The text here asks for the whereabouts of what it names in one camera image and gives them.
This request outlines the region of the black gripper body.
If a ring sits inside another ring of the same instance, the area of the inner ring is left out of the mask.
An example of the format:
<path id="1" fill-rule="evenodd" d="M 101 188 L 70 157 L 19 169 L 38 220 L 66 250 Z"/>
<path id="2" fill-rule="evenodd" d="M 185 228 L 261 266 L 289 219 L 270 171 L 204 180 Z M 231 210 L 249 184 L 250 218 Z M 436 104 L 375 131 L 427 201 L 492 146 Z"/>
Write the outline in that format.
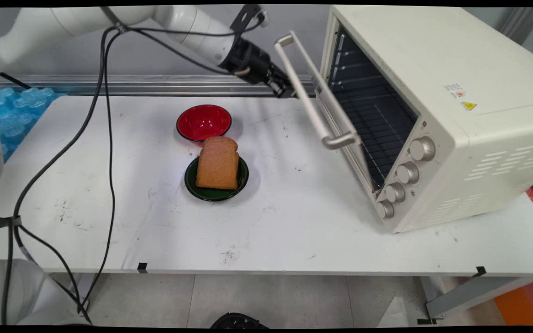
<path id="1" fill-rule="evenodd" d="M 242 37 L 235 37 L 223 61 L 223 69 L 248 84 L 279 84 L 279 68 L 269 54 Z"/>

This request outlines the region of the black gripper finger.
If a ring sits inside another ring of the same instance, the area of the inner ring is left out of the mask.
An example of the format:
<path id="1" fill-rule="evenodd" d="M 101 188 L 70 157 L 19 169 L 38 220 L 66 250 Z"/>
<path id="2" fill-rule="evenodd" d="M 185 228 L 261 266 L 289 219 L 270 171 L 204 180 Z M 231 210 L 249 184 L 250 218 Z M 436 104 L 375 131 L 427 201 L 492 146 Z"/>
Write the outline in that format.
<path id="1" fill-rule="evenodd" d="M 289 80 L 289 77 L 275 64 L 270 65 L 270 80 L 285 80 L 291 86 L 291 96 L 296 96 L 295 88 Z"/>
<path id="2" fill-rule="evenodd" d="M 291 97 L 291 86 L 287 81 L 269 80 L 265 84 L 272 89 L 273 94 L 278 99 L 287 99 Z"/>

